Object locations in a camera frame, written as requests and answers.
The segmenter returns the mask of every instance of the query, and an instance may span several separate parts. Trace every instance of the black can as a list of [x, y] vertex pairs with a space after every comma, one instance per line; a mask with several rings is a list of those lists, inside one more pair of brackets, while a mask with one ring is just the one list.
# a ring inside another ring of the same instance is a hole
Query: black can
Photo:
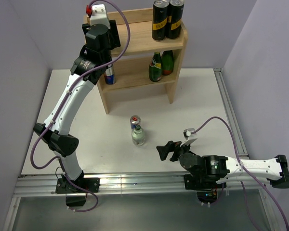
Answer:
[[152, 38], [161, 41], [165, 38], [167, 9], [169, 0], [155, 0], [153, 4]]
[[181, 32], [181, 19], [184, 0], [170, 0], [165, 35], [169, 39], [178, 38]]

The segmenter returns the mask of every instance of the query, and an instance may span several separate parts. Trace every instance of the green glass bottle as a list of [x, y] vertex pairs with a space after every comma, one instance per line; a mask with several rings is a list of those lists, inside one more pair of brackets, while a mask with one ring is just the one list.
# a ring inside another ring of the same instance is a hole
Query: green glass bottle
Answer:
[[154, 56], [149, 66], [149, 78], [153, 82], [158, 82], [162, 78], [162, 58], [159, 52], [154, 52]]
[[173, 53], [172, 51], [164, 51], [162, 55], [163, 75], [170, 75], [173, 71]]

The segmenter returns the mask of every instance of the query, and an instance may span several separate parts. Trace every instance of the wall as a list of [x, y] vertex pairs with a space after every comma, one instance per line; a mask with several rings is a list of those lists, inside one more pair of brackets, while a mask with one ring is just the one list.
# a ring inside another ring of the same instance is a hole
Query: wall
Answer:
[[0, 230], [26, 155], [49, 69], [7, 0], [0, 0]]
[[[289, 0], [256, 2], [223, 74], [250, 156], [289, 163]], [[289, 189], [272, 191], [289, 221]]]
[[[52, 69], [70, 69], [83, 45], [82, 16], [89, 0], [9, 0]], [[154, 0], [114, 0], [122, 10]], [[256, 0], [186, 0], [189, 40], [183, 67], [223, 67]], [[106, 5], [107, 10], [114, 8]]]

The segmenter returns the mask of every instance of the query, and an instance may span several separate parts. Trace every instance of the shelf board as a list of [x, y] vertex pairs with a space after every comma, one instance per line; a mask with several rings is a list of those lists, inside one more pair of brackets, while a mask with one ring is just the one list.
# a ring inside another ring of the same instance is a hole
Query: shelf board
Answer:
[[[133, 55], [146, 53], [151, 51], [168, 51], [181, 49], [184, 46], [184, 37], [180, 36], [177, 39], [165, 38], [162, 41], [152, 39], [152, 21], [130, 23], [131, 40], [124, 55]], [[123, 50], [127, 41], [126, 25], [117, 25], [120, 36], [121, 47], [112, 50], [112, 56], [118, 56]]]
[[152, 84], [174, 83], [176, 80], [175, 73], [163, 76], [159, 82], [152, 82], [149, 79], [149, 65], [152, 57], [153, 55], [141, 58], [123, 59], [115, 62], [114, 71], [116, 82], [115, 84], [108, 85], [105, 83], [104, 78], [101, 77], [99, 83], [102, 92], [136, 88]]

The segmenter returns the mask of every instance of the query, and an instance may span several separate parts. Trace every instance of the white table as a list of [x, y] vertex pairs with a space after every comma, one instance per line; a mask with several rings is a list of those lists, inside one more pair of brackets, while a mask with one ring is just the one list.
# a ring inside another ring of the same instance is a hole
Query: white table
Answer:
[[[41, 106], [38, 122], [43, 123], [54, 108], [67, 83], [69, 70], [53, 70]], [[212, 69], [181, 69], [173, 104], [169, 104], [162, 85], [112, 92], [116, 101], [108, 115], [102, 106], [97, 88], [81, 105], [70, 134], [79, 138], [77, 157], [85, 173], [147, 173], [178, 172], [184, 169], [178, 162], [161, 161], [157, 145], [168, 141], [183, 141], [183, 130], [198, 128], [211, 116], [227, 119], [220, 91]], [[146, 143], [136, 147], [131, 141], [129, 119], [141, 117], [146, 132]], [[37, 135], [33, 133], [23, 175], [53, 174], [59, 163], [54, 161], [43, 170], [30, 164], [30, 151]], [[230, 135], [219, 120], [208, 123], [198, 133], [191, 151], [198, 155], [227, 155], [235, 157]], [[38, 166], [53, 157], [53, 152], [42, 141], [34, 156]]]

